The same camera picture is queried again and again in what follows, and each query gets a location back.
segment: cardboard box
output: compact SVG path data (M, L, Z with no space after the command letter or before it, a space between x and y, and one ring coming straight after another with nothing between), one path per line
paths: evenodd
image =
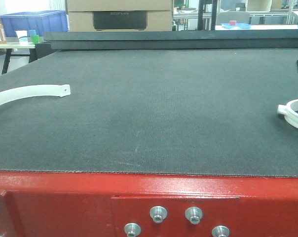
M246 6L247 11L271 11L272 0L248 0Z
M97 32L93 25L92 12L69 12L69 27L72 32ZM148 11L147 27L143 31L171 31L172 30L172 11ZM102 32L136 32L131 30L102 30Z
M67 0L68 12L78 11L170 11L173 0Z

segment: metal bolt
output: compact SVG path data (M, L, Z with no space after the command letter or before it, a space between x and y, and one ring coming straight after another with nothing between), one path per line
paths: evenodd
M167 216L168 211L163 206L154 206L150 209L150 217L155 223L162 223Z
M128 223L125 226L124 230L125 230L125 233L127 234L127 237L136 237L141 233L141 228L136 223Z
M194 225L197 225L203 217L203 211L198 207L190 207L185 211L185 217Z
M229 237L230 230L226 226L216 226L212 230L213 237Z

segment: red machine frame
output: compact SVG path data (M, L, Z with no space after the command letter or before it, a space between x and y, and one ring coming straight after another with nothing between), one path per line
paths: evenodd
M156 224L151 207L168 210ZM197 206L198 225L185 218ZM0 236L211 237L229 227L231 237L298 236L298 178L0 171Z

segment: conveyor belt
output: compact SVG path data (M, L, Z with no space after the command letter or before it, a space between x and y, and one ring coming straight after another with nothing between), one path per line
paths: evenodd
M298 49L57 52L0 91L70 84L0 107L0 170L298 177Z

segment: blue tray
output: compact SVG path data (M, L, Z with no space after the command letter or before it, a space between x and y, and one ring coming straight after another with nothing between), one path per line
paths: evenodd
M245 24L245 23L237 23L235 26L231 26L229 23L222 23L222 27L226 29L232 29L234 27L239 27L242 30L248 30L250 29L251 25Z
M36 30L39 36L47 31L68 31L66 11L24 11L0 15L6 37L16 37L15 31Z

